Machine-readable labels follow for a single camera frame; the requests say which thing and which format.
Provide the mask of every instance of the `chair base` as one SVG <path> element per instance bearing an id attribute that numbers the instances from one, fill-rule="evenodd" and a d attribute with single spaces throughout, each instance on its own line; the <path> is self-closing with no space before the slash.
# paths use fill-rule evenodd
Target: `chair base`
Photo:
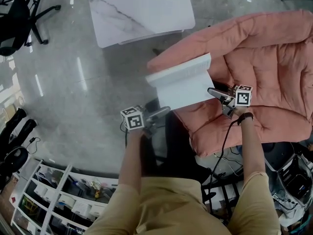
<path id="1" fill-rule="evenodd" d="M 39 18 L 43 17 L 45 14 L 47 14 L 48 12 L 50 12 L 51 10 L 60 10 L 61 9 L 61 5 L 56 5 L 56 6 L 52 6 L 46 10 L 44 10 L 43 12 L 39 13 L 38 15 L 36 15 L 39 4 L 40 4 L 41 0 L 34 0 L 33 5 L 34 5 L 34 9 L 31 12 L 31 16 L 29 18 L 30 22 L 31 22 L 31 29 L 34 32 L 35 37 L 37 38 L 38 42 L 41 45 L 47 45 L 49 43 L 48 39 L 42 40 L 41 36 L 39 34 L 38 28 L 36 26 L 36 22 Z M 28 43 L 27 40 L 25 41 L 24 45 L 29 47 L 31 46 L 32 43 Z"/>

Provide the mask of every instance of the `white table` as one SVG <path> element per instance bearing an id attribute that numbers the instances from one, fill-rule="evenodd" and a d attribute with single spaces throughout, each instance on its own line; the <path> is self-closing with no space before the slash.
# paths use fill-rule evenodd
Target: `white table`
<path id="1" fill-rule="evenodd" d="M 190 0 L 89 0 L 89 4 L 101 48 L 195 26 Z"/>

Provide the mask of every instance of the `white book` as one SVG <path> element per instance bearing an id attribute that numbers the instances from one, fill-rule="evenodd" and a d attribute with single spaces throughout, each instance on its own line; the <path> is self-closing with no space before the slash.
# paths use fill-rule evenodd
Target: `white book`
<path id="1" fill-rule="evenodd" d="M 205 54 L 180 65 L 162 70 L 146 77 L 156 87 L 160 107 L 171 110 L 214 98 L 207 92 L 214 87 L 207 72 L 211 65 L 211 54 Z"/>

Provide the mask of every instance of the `polished concrete floor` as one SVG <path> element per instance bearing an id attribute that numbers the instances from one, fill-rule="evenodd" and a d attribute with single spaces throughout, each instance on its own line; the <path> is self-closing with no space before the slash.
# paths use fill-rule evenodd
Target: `polished concrete floor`
<path id="1" fill-rule="evenodd" d="M 32 48 L 22 47 L 13 56 L 0 57 L 0 108 L 20 104 L 38 121 L 31 135 L 41 138 L 35 157 L 117 173 L 124 154 L 119 111 L 156 95 L 144 79 L 146 63 L 155 56 L 153 48 L 166 49 L 193 31 L 247 13 L 313 10 L 309 0 L 191 1 L 195 28 L 101 49 L 88 0 L 44 0 L 40 10 L 62 5 L 61 11 L 38 22 L 49 45 L 41 46 L 31 34 Z M 29 149 L 34 151 L 34 144 Z"/>

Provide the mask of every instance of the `wristband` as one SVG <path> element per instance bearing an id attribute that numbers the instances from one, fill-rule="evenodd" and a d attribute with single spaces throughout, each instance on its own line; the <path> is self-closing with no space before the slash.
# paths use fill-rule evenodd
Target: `wristband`
<path id="1" fill-rule="evenodd" d="M 243 120 L 245 120 L 246 118 L 252 118 L 252 120 L 253 120 L 253 114 L 251 113 L 251 112 L 247 112 L 247 113 L 243 113 L 239 118 L 238 118 L 238 125 L 240 125 L 241 124 L 241 122 L 243 121 Z"/>

